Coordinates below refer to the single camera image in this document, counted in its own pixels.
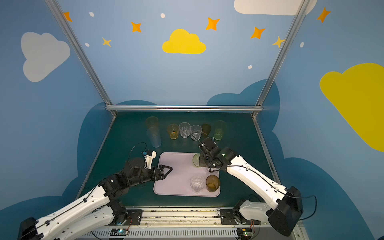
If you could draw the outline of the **small green glass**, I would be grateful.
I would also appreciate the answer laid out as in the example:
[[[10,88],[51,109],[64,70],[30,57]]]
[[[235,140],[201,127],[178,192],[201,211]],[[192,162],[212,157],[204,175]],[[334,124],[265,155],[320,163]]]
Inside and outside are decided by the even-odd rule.
[[[196,167],[196,168],[200,168],[200,154],[195,154],[193,156],[193,165]]]

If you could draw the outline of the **lilac plastic tray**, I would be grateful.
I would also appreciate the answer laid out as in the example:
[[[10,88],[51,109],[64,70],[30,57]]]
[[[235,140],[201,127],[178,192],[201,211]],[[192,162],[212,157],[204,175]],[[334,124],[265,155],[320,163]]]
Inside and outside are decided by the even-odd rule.
[[[164,196],[188,196],[188,197],[208,197],[215,198],[219,196],[221,190],[218,189],[211,193],[206,188],[206,178],[209,175],[219,176],[218,172],[210,173],[208,168],[196,168],[193,165],[193,156],[196,153],[173,153],[164,152],[160,155],[159,165],[170,166],[172,172],[161,181],[154,184],[154,193]],[[190,179],[193,176],[202,176],[205,178],[205,187],[195,193],[190,186]]]

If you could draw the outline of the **dark amber dimpled glass front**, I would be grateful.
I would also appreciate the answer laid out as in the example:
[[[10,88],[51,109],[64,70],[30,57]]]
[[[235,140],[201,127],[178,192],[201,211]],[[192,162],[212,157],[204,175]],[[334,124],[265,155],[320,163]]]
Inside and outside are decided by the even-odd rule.
[[[215,175],[209,175],[206,178],[206,188],[209,192],[213,193],[220,187],[220,179]]]

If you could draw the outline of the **clear faceted glass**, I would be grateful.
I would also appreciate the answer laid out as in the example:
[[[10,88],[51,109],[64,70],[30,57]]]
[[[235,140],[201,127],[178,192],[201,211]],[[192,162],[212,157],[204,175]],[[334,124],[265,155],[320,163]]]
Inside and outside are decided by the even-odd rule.
[[[202,176],[191,177],[190,186],[195,193],[201,192],[205,187],[205,178]]]

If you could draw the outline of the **short orange glass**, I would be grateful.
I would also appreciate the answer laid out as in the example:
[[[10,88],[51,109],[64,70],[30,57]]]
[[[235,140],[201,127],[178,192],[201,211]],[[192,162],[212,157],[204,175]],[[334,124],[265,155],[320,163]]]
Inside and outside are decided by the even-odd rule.
[[[170,124],[167,126],[167,132],[172,140],[176,140],[179,136],[179,126],[177,124]]]

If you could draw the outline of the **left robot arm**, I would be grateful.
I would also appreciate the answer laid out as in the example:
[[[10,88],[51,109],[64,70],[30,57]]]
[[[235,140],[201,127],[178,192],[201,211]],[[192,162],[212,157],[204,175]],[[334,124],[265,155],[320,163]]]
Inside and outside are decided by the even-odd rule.
[[[45,217],[22,221],[19,239],[72,240],[111,223],[124,225],[132,219],[119,198],[131,187],[164,180],[172,170],[165,165],[149,168],[140,158],[127,161],[121,171],[101,180],[81,198]]]

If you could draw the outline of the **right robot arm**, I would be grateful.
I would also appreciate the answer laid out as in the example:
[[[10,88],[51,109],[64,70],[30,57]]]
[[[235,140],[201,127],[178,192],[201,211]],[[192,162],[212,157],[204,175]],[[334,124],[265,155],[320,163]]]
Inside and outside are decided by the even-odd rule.
[[[304,213],[301,192],[269,179],[229,147],[220,149],[211,138],[200,144],[199,166],[224,171],[246,184],[265,202],[264,207],[244,201],[237,207],[245,220],[268,223],[281,235],[290,236]]]

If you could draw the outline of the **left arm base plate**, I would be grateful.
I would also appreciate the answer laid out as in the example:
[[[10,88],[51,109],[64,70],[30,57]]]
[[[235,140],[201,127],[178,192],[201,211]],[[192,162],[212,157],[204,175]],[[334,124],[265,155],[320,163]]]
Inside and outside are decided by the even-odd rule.
[[[114,223],[117,226],[138,226],[141,223],[142,214],[143,210],[140,209],[125,210],[115,217]]]

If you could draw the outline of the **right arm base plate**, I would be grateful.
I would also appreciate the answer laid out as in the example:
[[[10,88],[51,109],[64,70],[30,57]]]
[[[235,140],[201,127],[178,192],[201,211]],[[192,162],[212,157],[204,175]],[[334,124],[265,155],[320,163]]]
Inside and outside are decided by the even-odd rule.
[[[222,225],[242,225],[245,223],[240,212],[235,209],[220,209],[218,215]]]

